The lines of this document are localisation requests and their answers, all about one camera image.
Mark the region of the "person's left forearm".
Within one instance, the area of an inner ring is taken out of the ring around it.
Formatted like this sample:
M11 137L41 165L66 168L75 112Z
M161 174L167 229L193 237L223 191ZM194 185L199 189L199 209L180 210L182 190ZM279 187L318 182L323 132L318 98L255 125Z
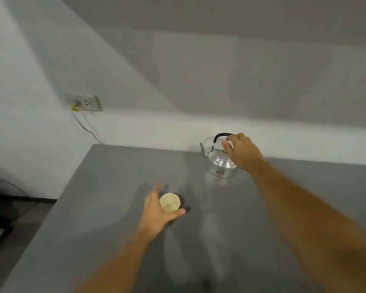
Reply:
M155 235L138 229L118 254L88 277L74 293L131 293Z

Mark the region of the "person's left hand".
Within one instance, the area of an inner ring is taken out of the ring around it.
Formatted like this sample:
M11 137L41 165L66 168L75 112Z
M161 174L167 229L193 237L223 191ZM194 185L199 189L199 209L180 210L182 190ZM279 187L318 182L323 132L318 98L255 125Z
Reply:
M138 225L138 233L147 241L152 241L170 221L163 220L164 210L159 202L161 184L158 183L148 194L144 202L144 209Z

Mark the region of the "silver wall socket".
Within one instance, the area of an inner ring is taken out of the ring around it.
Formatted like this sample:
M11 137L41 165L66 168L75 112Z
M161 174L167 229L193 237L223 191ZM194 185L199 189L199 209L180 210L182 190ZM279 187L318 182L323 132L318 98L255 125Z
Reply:
M101 112L102 105L96 95L67 95L70 106L76 105L79 111Z

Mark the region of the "person's right hand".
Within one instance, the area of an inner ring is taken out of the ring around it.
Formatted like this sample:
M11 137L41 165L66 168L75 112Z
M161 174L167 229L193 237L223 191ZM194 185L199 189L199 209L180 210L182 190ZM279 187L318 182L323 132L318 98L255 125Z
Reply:
M229 157L240 169L253 173L265 163L258 147L244 133L231 134L225 140L233 143L234 152Z

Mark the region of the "small cream cup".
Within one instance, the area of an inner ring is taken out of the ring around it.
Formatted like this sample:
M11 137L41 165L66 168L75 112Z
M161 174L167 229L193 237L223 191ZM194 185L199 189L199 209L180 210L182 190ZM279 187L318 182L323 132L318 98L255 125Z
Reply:
M174 212L181 207L180 197L171 192L162 195L159 202L165 212Z

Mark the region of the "silver metal kettle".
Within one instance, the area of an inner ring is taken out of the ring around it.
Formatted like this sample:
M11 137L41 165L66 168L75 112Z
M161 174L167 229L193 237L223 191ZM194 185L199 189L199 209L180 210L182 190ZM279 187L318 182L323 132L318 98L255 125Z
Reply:
M239 170L222 145L222 141L229 135L230 133L218 133L212 143L207 139L207 142L199 144L207 169L218 178L232 178Z

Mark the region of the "person's right forearm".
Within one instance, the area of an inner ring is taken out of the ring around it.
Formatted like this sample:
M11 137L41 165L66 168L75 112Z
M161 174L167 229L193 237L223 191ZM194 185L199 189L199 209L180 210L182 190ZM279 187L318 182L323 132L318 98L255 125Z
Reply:
M264 160L246 170L313 281L326 293L366 293L366 229Z

